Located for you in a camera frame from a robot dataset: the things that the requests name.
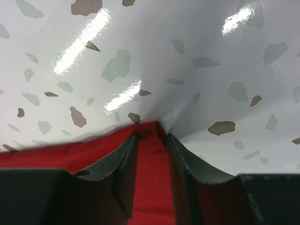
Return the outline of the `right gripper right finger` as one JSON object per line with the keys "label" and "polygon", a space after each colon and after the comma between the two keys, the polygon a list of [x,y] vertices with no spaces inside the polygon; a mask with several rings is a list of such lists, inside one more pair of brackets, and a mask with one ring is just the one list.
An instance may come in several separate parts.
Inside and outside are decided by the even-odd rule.
{"label": "right gripper right finger", "polygon": [[190,152],[174,135],[167,153],[178,225],[297,225],[300,176],[225,173]]}

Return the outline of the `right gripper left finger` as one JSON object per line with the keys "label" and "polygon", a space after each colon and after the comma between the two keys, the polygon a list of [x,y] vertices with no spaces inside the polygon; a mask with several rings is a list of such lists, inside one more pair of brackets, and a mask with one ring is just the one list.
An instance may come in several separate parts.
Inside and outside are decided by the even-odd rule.
{"label": "right gripper left finger", "polygon": [[64,169],[2,169],[3,225],[125,225],[132,217],[138,135],[70,174]]}

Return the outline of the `red t shirt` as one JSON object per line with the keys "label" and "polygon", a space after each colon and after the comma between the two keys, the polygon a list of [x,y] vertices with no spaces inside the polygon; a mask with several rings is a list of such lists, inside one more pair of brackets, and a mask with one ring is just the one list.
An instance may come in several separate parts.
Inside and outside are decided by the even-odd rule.
{"label": "red t shirt", "polygon": [[174,212],[166,152],[166,133],[159,122],[132,125],[90,141],[31,150],[2,152],[1,168],[65,168],[75,173],[139,135],[138,163],[131,225],[173,225]]}

